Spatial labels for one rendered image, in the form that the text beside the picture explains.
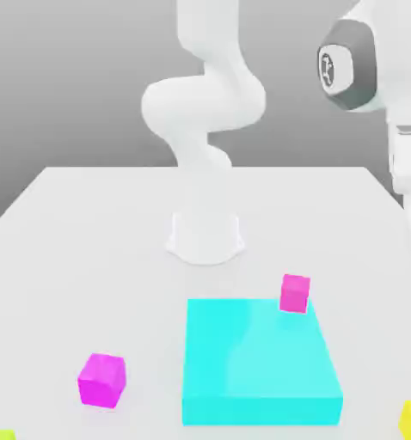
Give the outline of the large cyan box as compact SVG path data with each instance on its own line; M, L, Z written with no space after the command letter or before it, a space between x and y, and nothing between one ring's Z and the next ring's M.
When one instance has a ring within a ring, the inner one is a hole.
M188 300L185 426L330 426L342 407L312 306L293 314L274 299Z

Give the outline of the small magenta cube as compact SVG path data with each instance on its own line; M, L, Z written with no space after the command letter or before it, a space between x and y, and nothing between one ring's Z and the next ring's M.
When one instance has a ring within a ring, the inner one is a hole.
M114 409L126 387L126 362L122 357L92 353L78 378L84 405Z

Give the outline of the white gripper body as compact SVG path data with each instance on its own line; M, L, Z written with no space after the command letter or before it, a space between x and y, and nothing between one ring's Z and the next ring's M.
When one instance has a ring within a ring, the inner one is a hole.
M389 169L395 193L411 194L411 124L387 120Z

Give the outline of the small pink cube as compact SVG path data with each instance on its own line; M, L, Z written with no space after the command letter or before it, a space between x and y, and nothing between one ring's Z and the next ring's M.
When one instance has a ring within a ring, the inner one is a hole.
M285 274L282 280L279 309L305 314L310 293L310 278Z

